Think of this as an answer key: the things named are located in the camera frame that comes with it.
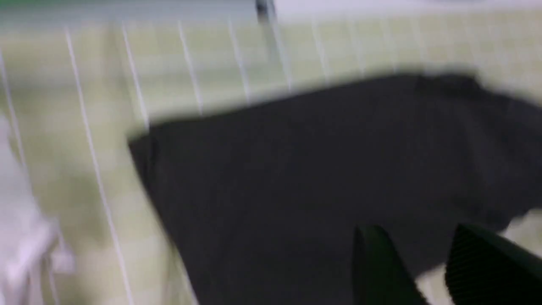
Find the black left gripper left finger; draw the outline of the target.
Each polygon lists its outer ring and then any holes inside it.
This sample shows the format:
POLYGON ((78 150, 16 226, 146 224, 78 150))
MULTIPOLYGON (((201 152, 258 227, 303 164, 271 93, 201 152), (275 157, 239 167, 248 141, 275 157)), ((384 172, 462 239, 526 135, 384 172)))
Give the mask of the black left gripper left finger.
POLYGON ((357 227, 352 251, 355 305, 427 305, 387 232, 357 227))

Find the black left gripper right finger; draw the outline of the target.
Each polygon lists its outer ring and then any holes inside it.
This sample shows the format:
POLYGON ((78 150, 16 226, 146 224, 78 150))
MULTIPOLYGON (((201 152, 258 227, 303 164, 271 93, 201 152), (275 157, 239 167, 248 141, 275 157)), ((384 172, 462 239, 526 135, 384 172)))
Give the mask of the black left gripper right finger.
POLYGON ((445 285, 455 305, 540 305, 542 261, 490 230, 459 224, 445 285))

